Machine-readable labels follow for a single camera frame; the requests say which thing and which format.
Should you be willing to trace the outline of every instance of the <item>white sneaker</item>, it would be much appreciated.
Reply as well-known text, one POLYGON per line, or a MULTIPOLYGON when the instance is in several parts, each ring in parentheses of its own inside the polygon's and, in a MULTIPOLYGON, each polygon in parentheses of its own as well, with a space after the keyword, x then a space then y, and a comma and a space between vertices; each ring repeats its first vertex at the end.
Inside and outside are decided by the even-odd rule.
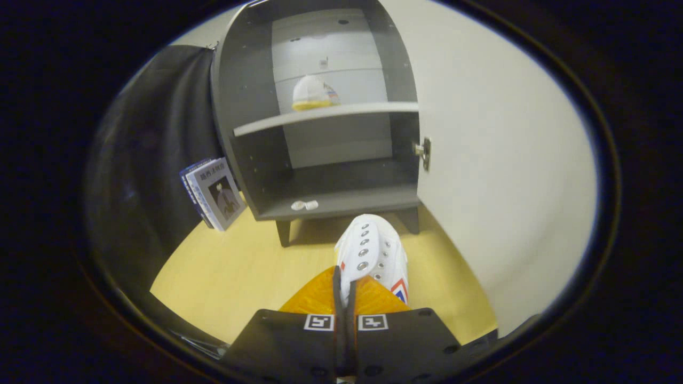
POLYGON ((341 269, 341 301, 348 305, 351 282, 371 275, 408 304, 408 256, 398 233, 377 215, 353 219, 335 246, 341 269))

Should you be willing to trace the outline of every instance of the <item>book cover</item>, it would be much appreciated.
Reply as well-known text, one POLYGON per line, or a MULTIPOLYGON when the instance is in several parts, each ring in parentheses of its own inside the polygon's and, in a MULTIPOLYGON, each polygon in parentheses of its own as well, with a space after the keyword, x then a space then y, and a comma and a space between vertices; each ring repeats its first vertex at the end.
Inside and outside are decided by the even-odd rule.
POLYGON ((224 157, 189 172, 187 180, 214 228, 220 231, 246 208, 224 157))
POLYGON ((180 171, 180 179, 182 181, 183 186, 185 187, 185 190, 187 191, 187 194, 190 196, 190 200, 192 200, 192 204, 195 206, 195 210, 197 210, 197 213, 199 214, 201 219, 204 220, 204 223, 206 223, 206 226, 208 226, 209 228, 212 228, 212 229, 213 229, 213 225, 211 224, 211 221, 209 221, 209 219, 207 218, 204 211, 201 209, 201 206, 199 205, 199 202, 197 201, 197 198, 195 197, 194 192, 192 192, 190 185, 187 183, 186 175, 189 172, 194 171, 195 169, 197 169, 197 168, 201 167, 202 165, 205 165, 205 164, 207 164, 213 160, 214 159, 204 159, 204 160, 198 161, 198 162, 190 165, 189 167, 183 169, 182 171, 180 171))

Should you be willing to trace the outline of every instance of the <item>white cabinet door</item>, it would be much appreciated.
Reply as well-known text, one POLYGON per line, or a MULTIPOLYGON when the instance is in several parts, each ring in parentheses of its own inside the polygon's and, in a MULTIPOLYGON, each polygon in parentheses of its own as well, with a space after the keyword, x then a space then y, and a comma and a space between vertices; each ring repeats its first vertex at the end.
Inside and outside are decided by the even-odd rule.
POLYGON ((418 196, 468 262, 499 335, 542 312, 591 235, 597 174, 584 121, 547 71, 477 21, 432 1, 381 0, 413 66, 418 196))

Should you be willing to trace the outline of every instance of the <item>small white object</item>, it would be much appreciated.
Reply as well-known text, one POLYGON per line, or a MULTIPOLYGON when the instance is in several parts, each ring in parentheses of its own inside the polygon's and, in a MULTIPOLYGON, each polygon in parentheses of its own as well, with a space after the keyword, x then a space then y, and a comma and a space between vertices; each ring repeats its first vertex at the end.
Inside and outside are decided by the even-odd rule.
POLYGON ((306 210, 313 210, 318 207, 318 201, 317 200, 311 200, 310 202, 306 202, 306 210))
POLYGON ((302 202, 301 200, 297 200, 292 203, 292 209, 293 210, 302 210, 306 206, 306 203, 302 202))

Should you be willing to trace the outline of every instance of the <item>cabinet shelf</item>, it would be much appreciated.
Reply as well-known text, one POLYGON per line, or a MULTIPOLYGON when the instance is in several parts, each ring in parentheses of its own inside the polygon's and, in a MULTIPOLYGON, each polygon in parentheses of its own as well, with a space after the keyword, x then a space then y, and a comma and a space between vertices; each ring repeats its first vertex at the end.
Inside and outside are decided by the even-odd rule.
POLYGON ((394 159, 375 159, 293 169, 271 190, 257 220, 291 220, 382 212, 416 207, 417 178, 394 159), (317 200, 314 210, 292 210, 296 200, 317 200))
POLYGON ((382 112, 418 112, 416 102, 368 102, 363 104, 337 105, 334 107, 310 109, 308 111, 286 113, 274 116, 257 122, 245 124, 234 129, 236 137, 248 135, 262 131, 264 129, 315 120, 331 118, 343 115, 356 115, 360 113, 382 113, 382 112))

